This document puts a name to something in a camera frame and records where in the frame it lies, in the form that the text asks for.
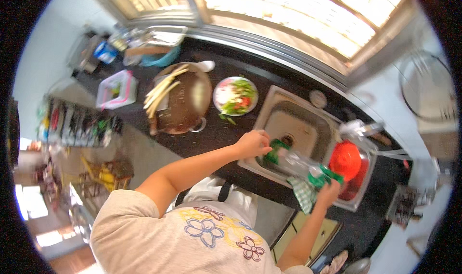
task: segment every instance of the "sink drain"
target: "sink drain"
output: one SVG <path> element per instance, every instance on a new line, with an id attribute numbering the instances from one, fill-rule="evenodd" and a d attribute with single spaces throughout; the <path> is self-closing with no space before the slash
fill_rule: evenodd
<path id="1" fill-rule="evenodd" d="M 293 146 L 293 137 L 291 135 L 284 135 L 279 139 L 284 144 L 288 145 L 289 147 Z"/>

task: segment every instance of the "floor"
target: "floor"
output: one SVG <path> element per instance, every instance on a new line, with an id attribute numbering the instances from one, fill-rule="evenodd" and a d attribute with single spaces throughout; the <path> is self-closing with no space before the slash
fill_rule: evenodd
<path id="1" fill-rule="evenodd" d="M 77 84 L 55 93 L 60 98 L 80 102 L 87 106 L 94 105 L 94 98 Z M 83 155 L 94 163 L 113 159 L 129 159 L 134 170 L 130 181 L 131 190 L 137 188 L 153 172 L 161 167 L 181 159 L 169 149 L 148 138 L 134 127 L 125 124 L 122 136 L 115 136 L 106 148 L 73 148 L 70 153 L 56 156 L 56 163 L 67 174 L 78 175 L 84 172 L 80 161 Z M 284 226 L 291 218 L 293 210 L 284 205 L 258 197 L 257 221 L 254 230 L 260 234 L 269 246 L 277 239 Z"/>

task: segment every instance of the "black countertop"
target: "black countertop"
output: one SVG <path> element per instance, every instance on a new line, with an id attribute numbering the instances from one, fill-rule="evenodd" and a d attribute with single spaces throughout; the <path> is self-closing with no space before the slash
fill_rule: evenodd
<path id="1" fill-rule="evenodd" d="M 348 121 L 347 111 L 344 109 L 349 109 L 364 122 L 372 122 L 372 119 L 358 107 L 327 86 L 284 65 L 253 56 L 248 52 L 186 38 L 182 44 L 180 57 L 175 62 L 206 60 L 212 60 L 216 63 L 215 68 L 208 73 L 213 87 L 226 77 L 244 75 L 253 81 L 258 88 L 258 104 L 249 114 L 233 117 L 237 123 L 234 126 L 219 118 L 219 111 L 211 102 L 205 115 L 207 125 L 202 132 L 187 132 L 178 135 L 159 133 L 152 137 L 181 157 L 191 157 L 237 142 L 245 132 L 253 128 L 271 85 L 279 86 L 306 100 L 309 100 L 311 90 L 320 90 L 327 97 L 327 106 L 324 110 L 330 114 L 342 121 Z M 153 77 L 160 72 L 161 68 L 154 66 L 148 68 L 124 67 L 120 57 L 118 57 L 113 65 L 105 68 L 105 71 L 115 73 L 124 68 L 132 70 L 133 76 L 139 82 L 137 102 L 115 109 L 114 112 L 125 122 L 149 136 L 149 124 L 142 109 L 143 100 L 145 94 L 150 90 L 148 87 Z M 96 95 L 98 85 L 103 78 L 79 73 L 77 79 L 89 92 Z M 388 137 L 393 142 L 392 146 L 386 148 L 378 145 L 381 150 L 400 148 L 390 136 Z M 239 167 L 237 162 L 225 165 L 214 174 L 259 196 L 296 210 L 300 209 L 292 189 Z M 358 211 L 352 213 L 338 207 L 331 207 L 328 210 L 327 218 L 340 221 L 343 223 L 343 227 L 326 249 L 324 255 L 330 257 L 345 248 L 354 249 L 352 253 L 354 257 L 371 255 L 390 226 L 383 217 L 396 189 L 396 182 L 406 182 L 407 179 L 408 174 L 403 172 L 400 162 L 378 157 L 370 184 Z"/>

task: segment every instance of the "white pants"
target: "white pants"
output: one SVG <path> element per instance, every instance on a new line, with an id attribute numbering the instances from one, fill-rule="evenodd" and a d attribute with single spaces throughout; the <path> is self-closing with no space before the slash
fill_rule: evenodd
<path id="1" fill-rule="evenodd" d="M 221 178 L 207 177 L 194 185 L 188 194 L 184 196 L 183 203 L 192 201 L 218 201 L 221 187 L 225 180 Z M 251 227 L 255 226 L 257 219 L 257 202 L 258 196 L 247 190 L 244 190 L 236 185 L 231 185 L 228 198 L 225 203 L 234 206 L 236 211 L 239 211 L 244 218 L 251 223 Z"/>

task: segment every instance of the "hand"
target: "hand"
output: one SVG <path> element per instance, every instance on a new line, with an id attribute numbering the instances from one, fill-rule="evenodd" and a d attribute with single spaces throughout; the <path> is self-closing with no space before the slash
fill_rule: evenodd
<path id="1" fill-rule="evenodd" d="M 332 203 L 337 200 L 340 194 L 340 183 L 334 179 L 330 180 L 331 185 L 325 184 L 317 195 L 316 205 L 324 208 L 329 208 Z"/>
<path id="2" fill-rule="evenodd" d="M 233 147 L 239 159 L 266 155 L 273 150 L 269 146 L 269 135 L 264 130 L 251 130 L 245 133 Z"/>

